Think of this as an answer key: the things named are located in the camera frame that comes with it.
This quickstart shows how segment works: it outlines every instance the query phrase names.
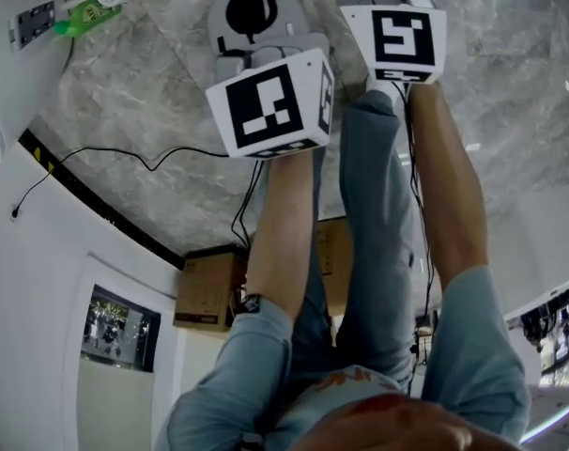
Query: gray marble surface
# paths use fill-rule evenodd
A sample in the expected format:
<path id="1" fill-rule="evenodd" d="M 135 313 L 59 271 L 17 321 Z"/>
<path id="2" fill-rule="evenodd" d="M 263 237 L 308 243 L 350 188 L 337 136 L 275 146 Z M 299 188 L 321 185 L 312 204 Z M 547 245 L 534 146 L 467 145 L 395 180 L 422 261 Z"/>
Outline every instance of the gray marble surface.
<path id="1" fill-rule="evenodd" d="M 341 108 L 361 92 L 365 66 L 334 0 L 302 1 L 334 47 L 338 126 Z M 58 157 L 83 145 L 134 150 L 149 160 L 177 145 L 223 151 L 204 95 L 214 71 L 206 30 L 211 2 L 136 0 L 77 39 L 33 132 Z M 569 0 L 438 4 L 449 15 L 441 81 L 465 143 L 481 145 L 470 157 L 495 234 L 496 220 L 521 193 L 569 183 Z M 338 142 L 335 130 L 323 217 L 344 213 Z M 403 131 L 399 147 L 404 151 Z M 180 152 L 149 173 L 129 157 L 88 152 L 67 166 L 144 231 L 184 253 L 233 240 L 230 222 L 253 163 Z M 420 267 L 416 272 L 418 305 L 423 275 Z"/>

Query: wire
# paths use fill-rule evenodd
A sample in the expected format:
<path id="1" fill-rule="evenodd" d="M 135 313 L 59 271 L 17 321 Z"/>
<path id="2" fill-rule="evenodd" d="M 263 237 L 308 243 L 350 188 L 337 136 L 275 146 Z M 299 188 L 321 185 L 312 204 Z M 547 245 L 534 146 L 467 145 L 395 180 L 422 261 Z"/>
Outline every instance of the wire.
<path id="1" fill-rule="evenodd" d="M 190 150 L 191 152 L 197 152 L 203 155 L 208 155 L 210 157 L 218 157 L 218 158 L 228 158 L 227 154 L 221 154 L 221 153 L 217 153 L 217 152 L 211 152 L 209 150 L 203 150 L 202 148 L 195 148 L 195 147 L 188 147 L 188 146 L 183 146 L 183 147 L 176 147 L 176 148 L 172 148 L 169 151 L 167 151 L 165 153 L 165 155 L 163 155 L 163 157 L 160 158 L 160 160 L 155 164 L 155 165 L 149 165 L 148 163 L 146 163 L 145 159 L 143 159 L 140 155 L 134 153 L 134 152 L 130 152 L 129 150 L 124 150 L 122 148 L 106 148 L 106 147 L 91 147 L 91 146 L 86 146 L 86 147 L 82 147 L 82 148 L 78 148 L 77 150 L 74 150 L 72 152 L 70 152 L 66 157 L 64 157 L 61 161 L 59 161 L 59 165 L 61 165 L 62 163 L 64 163 L 67 159 L 69 159 L 70 157 L 72 157 L 73 155 L 76 155 L 80 152 L 84 152 L 85 150 L 93 150 L 93 151 L 97 151 L 97 152 L 114 152 L 114 153 L 118 153 L 118 154 L 124 154 L 124 155 L 128 155 L 131 157 L 134 157 L 134 159 L 138 160 L 142 165 L 145 166 L 145 168 L 149 171 L 149 172 L 155 172 L 160 165 L 162 165 L 165 160 L 170 157 L 172 154 L 179 152 L 181 150 Z M 255 174 L 257 168 L 259 166 L 259 172 L 257 172 L 257 175 Z M 44 176 L 41 180 L 39 180 L 37 183 L 35 183 L 32 187 L 30 187 L 26 193 L 23 195 L 22 200 L 20 200 L 20 203 L 13 209 L 13 211 L 11 212 L 11 216 L 15 219 L 17 218 L 18 214 L 20 213 L 20 207 L 22 206 L 24 200 L 29 196 L 29 194 L 36 189 L 42 182 L 44 182 L 52 173 L 53 171 L 57 168 L 58 166 L 55 166 L 52 170 L 50 170 L 46 176 Z M 240 208 L 237 211 L 237 214 L 235 215 L 235 219 L 233 220 L 233 223 L 231 225 L 231 230 L 233 231 L 233 233 L 240 239 L 240 241 L 243 244 L 243 247 L 245 247 L 247 250 L 251 249 L 251 240 L 249 238 L 249 234 L 247 233 L 247 228 L 245 227 L 245 224 L 243 223 L 243 216 L 244 213 L 249 205 L 249 202 L 251 200 L 251 197 L 254 193 L 254 189 L 255 189 L 255 185 L 257 184 L 257 182 L 259 181 L 259 177 L 261 175 L 262 169 L 264 168 L 264 163 L 260 163 L 260 162 L 256 162 L 255 166 L 254 166 L 254 171 L 252 173 L 252 177 L 251 180 L 249 182 L 249 188 L 247 189 L 247 193 L 245 194 L 245 197 L 243 199 L 243 203 L 240 206 Z M 243 233 L 245 238 L 243 239 L 240 234 L 235 230 L 235 222 L 238 219 L 238 222 L 240 224 L 240 226 L 243 229 Z"/>
<path id="2" fill-rule="evenodd" d="M 412 390 L 412 383 L 414 381 L 414 376 L 416 375 L 416 366 L 418 365 L 418 360 L 420 359 L 419 330 L 426 323 L 426 320 L 428 319 L 428 305 L 430 303 L 431 288 L 432 288 L 433 282 L 435 280 L 435 267 L 433 264 L 433 259 L 431 257 L 431 250 L 430 250 L 430 246 L 428 245 L 428 239 L 426 238 L 426 224 L 424 221 L 424 206 L 423 206 L 423 200 L 422 200 L 421 194 L 420 194 L 419 176 L 418 176 L 418 172 L 416 171 L 416 151 L 414 148 L 414 132 L 413 132 L 413 127 L 412 127 L 412 117 L 411 117 L 411 112 L 410 112 L 408 97 L 407 97 L 408 87 L 406 86 L 406 88 L 405 88 L 406 92 L 404 92 L 396 82 L 392 82 L 392 84 L 397 89 L 397 92 L 399 92 L 399 95 L 400 95 L 400 97 L 404 103 L 404 117 L 405 117 L 405 121 L 406 121 L 406 130 L 408 131 L 408 153 L 409 153 L 409 159 L 411 162 L 411 174 L 410 174 L 410 178 L 409 178 L 409 186 L 412 190 L 412 193 L 414 194 L 414 198 L 416 199 L 416 203 L 418 204 L 418 209 L 420 211 L 421 225 L 423 228 L 424 248 L 426 249 L 426 298 L 425 298 L 425 303 L 424 303 L 423 317 L 420 319 L 420 321 L 416 324 L 416 327 L 414 328 L 414 338 L 416 341 L 416 346 L 417 346 L 418 351 L 416 354 L 416 361 L 414 362 L 414 365 L 412 367 L 412 377 L 411 377 L 409 384 L 408 384 L 408 395 L 410 395 L 411 390 Z"/>
<path id="3" fill-rule="evenodd" d="M 235 234 L 240 241 L 243 244 L 243 247 L 245 247 L 248 251 L 251 250 L 251 239 L 249 238 L 249 234 L 247 233 L 247 228 L 245 227 L 245 224 L 243 223 L 243 216 L 245 214 L 245 211 L 247 209 L 247 206 L 249 205 L 249 202 L 251 201 L 251 197 L 254 193 L 255 190 L 255 185 L 257 185 L 257 182 L 259 181 L 259 177 L 261 176 L 262 170 L 264 169 L 264 163 L 260 163 L 260 162 L 256 162 L 254 165 L 254 171 L 251 174 L 251 180 L 249 181 L 249 187 L 247 188 L 247 192 L 245 193 L 245 197 L 243 198 L 243 202 L 240 206 L 240 208 L 238 209 L 238 212 L 235 214 L 235 218 L 232 220 L 232 223 L 230 225 L 230 230 L 232 230 L 233 234 Z M 237 219 L 238 219 L 238 224 L 240 225 L 240 227 L 243 230 L 243 235 L 245 236 L 244 238 L 240 236 L 240 234 L 235 230 L 235 224 L 237 223 Z"/>

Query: jeans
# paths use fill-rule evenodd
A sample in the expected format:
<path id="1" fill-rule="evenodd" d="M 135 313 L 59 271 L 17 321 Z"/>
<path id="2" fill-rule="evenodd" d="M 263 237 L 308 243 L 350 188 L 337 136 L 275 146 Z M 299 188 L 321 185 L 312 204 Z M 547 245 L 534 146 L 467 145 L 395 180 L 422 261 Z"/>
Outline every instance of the jeans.
<path id="1" fill-rule="evenodd" d="M 396 380 L 403 390 L 408 387 L 413 214 L 408 176 L 394 148 L 398 129 L 384 93 L 370 91 L 345 111 L 340 186 L 353 239 L 346 313 L 334 347 L 314 233 L 305 298 L 292 338 L 285 387 L 289 402 L 325 374 L 348 365 L 363 365 Z M 314 155 L 314 222 L 324 154 L 322 148 Z"/>

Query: electrical socket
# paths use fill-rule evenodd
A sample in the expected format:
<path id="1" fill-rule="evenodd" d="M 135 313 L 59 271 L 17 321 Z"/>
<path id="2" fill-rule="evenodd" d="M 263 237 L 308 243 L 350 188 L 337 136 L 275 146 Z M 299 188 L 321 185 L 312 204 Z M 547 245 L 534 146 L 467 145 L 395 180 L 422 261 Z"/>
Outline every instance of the electrical socket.
<path id="1" fill-rule="evenodd" d="M 55 25 L 55 3 L 30 8 L 9 21 L 9 43 L 19 52 Z"/>

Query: light blue shirt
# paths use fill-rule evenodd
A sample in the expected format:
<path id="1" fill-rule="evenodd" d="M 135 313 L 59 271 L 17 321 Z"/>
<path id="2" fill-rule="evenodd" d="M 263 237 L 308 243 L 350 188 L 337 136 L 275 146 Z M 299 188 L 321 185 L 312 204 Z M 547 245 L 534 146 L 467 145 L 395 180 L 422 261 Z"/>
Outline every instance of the light blue shirt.
<path id="1" fill-rule="evenodd" d="M 259 313 L 238 316 L 214 369 L 178 399 L 158 450 L 231 451 L 243 435 L 256 433 L 260 420 L 275 412 L 292 333 L 290 317 L 266 300 Z M 361 366 L 330 373 L 280 416 L 263 437 L 265 449 L 289 449 L 346 404 L 400 392 L 394 380 Z M 443 295 L 422 399 L 514 443 L 525 431 L 530 397 L 524 369 L 510 346 L 486 266 L 455 277 Z"/>

